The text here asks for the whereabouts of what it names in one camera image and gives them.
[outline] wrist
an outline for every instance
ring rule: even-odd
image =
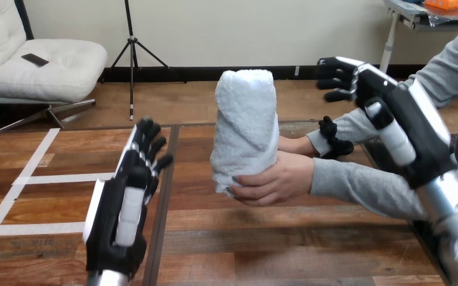
[[[317,156],[318,151],[313,146],[312,142],[307,136],[303,136],[295,140],[295,150],[297,154],[305,156]]]

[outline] gray sweater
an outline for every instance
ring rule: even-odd
[[[415,79],[420,81],[438,108],[455,100],[458,97],[458,36],[424,69],[401,84],[409,85]],[[376,130],[359,108],[334,122],[338,124],[336,136],[354,144],[377,136]],[[319,130],[307,136],[321,156],[329,152],[330,147]],[[382,216],[427,219],[415,192],[398,175],[355,163],[320,158],[314,159],[314,166],[311,195],[357,203]]]

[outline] black tripod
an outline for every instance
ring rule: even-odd
[[[119,56],[115,60],[115,62],[112,64],[112,68],[115,67],[115,65],[118,63],[120,60],[120,57],[123,55],[123,53],[127,50],[127,47],[131,47],[131,120],[133,120],[133,109],[134,109],[134,69],[139,70],[140,67],[138,66],[138,57],[136,56],[136,44],[138,46],[142,47],[146,52],[148,52],[154,59],[156,59],[158,62],[160,62],[168,71],[171,71],[175,74],[175,76],[179,79],[181,79],[182,82],[187,83],[185,79],[180,77],[172,67],[169,67],[167,64],[165,64],[163,61],[160,60],[160,58],[157,58],[150,50],[148,50],[144,45],[142,45],[139,41],[138,38],[134,37],[134,34],[132,32],[132,22],[131,22],[131,12],[129,11],[129,0],[124,0],[125,2],[125,12],[127,14],[127,25],[129,26],[129,39],[127,39],[127,43],[123,47],[122,51],[120,52]]]

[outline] white leather chair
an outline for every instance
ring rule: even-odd
[[[49,63],[36,67],[21,58],[29,53]],[[48,116],[64,128],[55,112],[95,104],[95,100],[83,99],[95,87],[106,59],[106,50],[93,42],[67,39],[26,41],[15,2],[0,0],[0,103],[49,104],[47,109],[0,130]]]

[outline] smartphone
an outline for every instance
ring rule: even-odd
[[[35,64],[36,67],[42,67],[49,63],[49,61],[44,60],[35,54],[26,54],[23,55],[22,58],[26,61],[30,61],[31,63]]]

